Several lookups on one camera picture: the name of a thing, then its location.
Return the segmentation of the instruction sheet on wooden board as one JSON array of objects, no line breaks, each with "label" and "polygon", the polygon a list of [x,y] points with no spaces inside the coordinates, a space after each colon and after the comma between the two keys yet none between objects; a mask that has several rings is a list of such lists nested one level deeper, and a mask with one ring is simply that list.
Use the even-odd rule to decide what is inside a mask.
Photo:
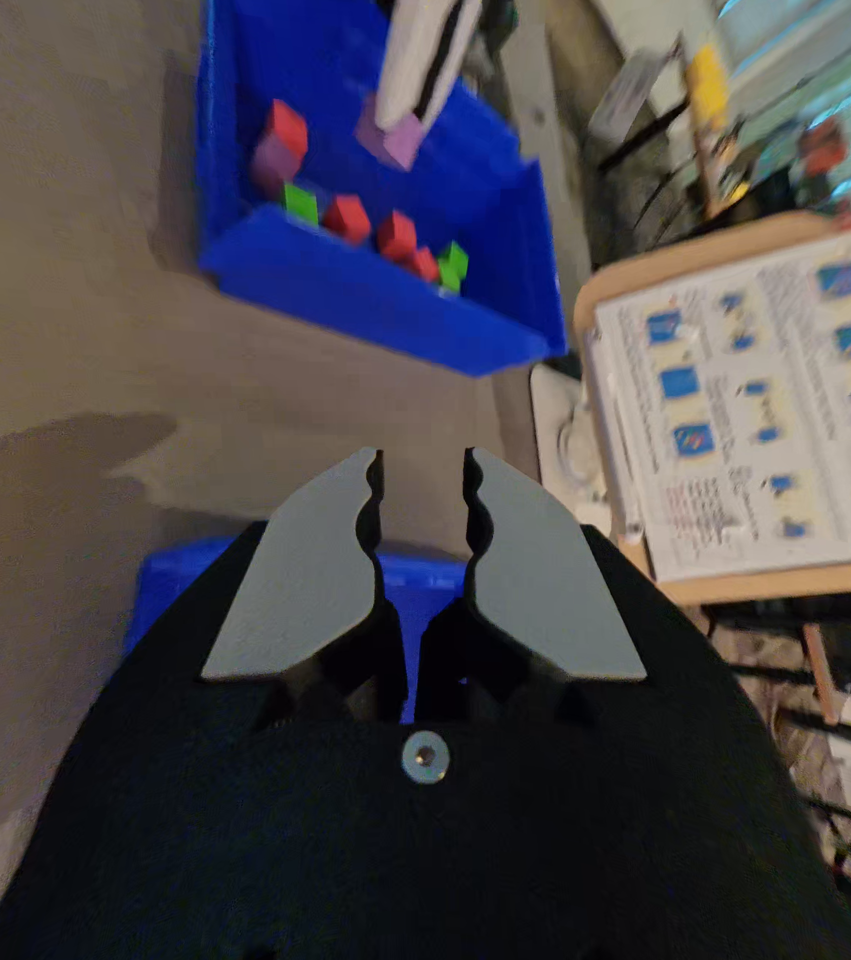
[{"label": "instruction sheet on wooden board", "polygon": [[850,240],[851,226],[809,211],[790,211],[665,246],[601,268],[581,288],[574,306],[576,348],[583,392],[596,436],[611,512],[611,543],[639,573],[681,607],[790,596],[851,593],[851,562],[818,564],[757,573],[707,575],[660,583],[643,534],[626,531],[627,500],[635,493],[624,451],[613,389],[599,358],[596,311],[600,304],[698,273],[724,269],[751,258],[779,257],[792,248],[834,239]]}]

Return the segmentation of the white document stand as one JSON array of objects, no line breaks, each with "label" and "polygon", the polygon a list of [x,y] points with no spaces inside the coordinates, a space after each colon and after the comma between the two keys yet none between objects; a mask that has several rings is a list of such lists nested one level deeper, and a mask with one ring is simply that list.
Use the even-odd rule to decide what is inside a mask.
[{"label": "white document stand", "polygon": [[585,379],[539,363],[529,390],[541,486],[577,523],[639,544],[645,522],[608,386],[593,399]]}]

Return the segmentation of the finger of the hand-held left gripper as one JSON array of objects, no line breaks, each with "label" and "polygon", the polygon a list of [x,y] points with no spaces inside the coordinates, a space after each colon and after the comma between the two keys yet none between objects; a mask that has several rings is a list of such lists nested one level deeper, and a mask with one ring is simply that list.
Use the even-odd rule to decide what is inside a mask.
[{"label": "finger of the hand-held left gripper", "polygon": [[481,1],[451,2],[421,88],[421,124],[434,124],[459,77],[482,11]]},{"label": "finger of the hand-held left gripper", "polygon": [[406,114],[422,121],[422,87],[441,22],[452,2],[396,1],[389,15],[379,74],[379,126],[392,129]]}]

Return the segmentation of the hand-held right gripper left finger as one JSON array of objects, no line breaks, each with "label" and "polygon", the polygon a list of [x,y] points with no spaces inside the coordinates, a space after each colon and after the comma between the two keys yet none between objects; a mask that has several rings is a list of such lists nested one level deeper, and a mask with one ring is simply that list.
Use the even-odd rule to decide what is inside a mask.
[{"label": "hand-held right gripper left finger", "polygon": [[269,518],[203,664],[208,682],[277,677],[371,618],[384,594],[384,457],[363,447]]}]

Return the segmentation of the blue plastic bin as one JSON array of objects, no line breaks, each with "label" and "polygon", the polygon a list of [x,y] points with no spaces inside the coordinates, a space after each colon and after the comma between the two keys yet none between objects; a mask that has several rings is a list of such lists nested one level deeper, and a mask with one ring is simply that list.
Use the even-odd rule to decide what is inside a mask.
[{"label": "blue plastic bin", "polygon": [[[194,540],[156,551],[142,562],[134,603],[123,639],[126,658],[166,610],[233,544],[229,536]],[[462,596],[467,563],[456,558],[377,553],[384,593],[398,615],[407,678],[399,722],[414,720],[421,639],[432,618]]]},{"label": "blue plastic bin", "polygon": [[[484,377],[567,352],[540,164],[496,111],[456,82],[410,172],[355,138],[384,59],[373,2],[204,3],[194,178],[199,266],[226,295]],[[468,257],[461,294],[286,213],[253,186],[255,141],[274,100],[308,128],[297,184],[320,209],[356,195],[377,227],[399,212],[419,243]]]}]

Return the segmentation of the printed instruction sheet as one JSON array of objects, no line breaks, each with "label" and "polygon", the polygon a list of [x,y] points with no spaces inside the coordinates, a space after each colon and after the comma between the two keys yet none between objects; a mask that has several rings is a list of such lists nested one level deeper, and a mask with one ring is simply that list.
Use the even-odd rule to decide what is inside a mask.
[{"label": "printed instruction sheet", "polygon": [[851,563],[851,233],[595,310],[660,583]]}]

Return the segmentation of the purple wooden cube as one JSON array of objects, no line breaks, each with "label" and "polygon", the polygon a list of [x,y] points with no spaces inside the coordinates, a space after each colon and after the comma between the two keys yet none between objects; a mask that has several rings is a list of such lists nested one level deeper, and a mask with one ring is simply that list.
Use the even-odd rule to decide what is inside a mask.
[{"label": "purple wooden cube", "polygon": [[370,93],[362,103],[353,136],[379,163],[408,173],[425,138],[422,121],[409,112],[395,126],[384,129],[376,123],[376,106],[377,95]]}]

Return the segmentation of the pile of coloured wooden cubes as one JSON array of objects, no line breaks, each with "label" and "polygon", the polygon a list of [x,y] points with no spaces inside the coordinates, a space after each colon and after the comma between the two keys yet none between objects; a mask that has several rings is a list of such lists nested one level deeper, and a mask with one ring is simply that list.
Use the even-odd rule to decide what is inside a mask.
[{"label": "pile of coloured wooden cubes", "polygon": [[461,246],[452,243],[436,255],[419,244],[415,222],[405,213],[393,210],[373,227],[359,195],[339,193],[321,200],[315,191],[297,183],[309,145],[305,118],[286,102],[273,100],[251,154],[251,184],[285,213],[325,229],[347,245],[374,246],[381,258],[407,270],[440,294],[461,293],[469,265]]}]

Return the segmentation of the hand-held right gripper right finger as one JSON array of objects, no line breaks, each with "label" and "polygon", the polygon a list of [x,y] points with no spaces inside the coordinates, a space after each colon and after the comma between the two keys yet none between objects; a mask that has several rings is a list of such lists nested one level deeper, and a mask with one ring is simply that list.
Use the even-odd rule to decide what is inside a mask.
[{"label": "hand-held right gripper right finger", "polygon": [[472,598],[492,627],[576,680],[641,682],[646,666],[574,515],[484,448],[475,503],[491,539],[474,554]]}]

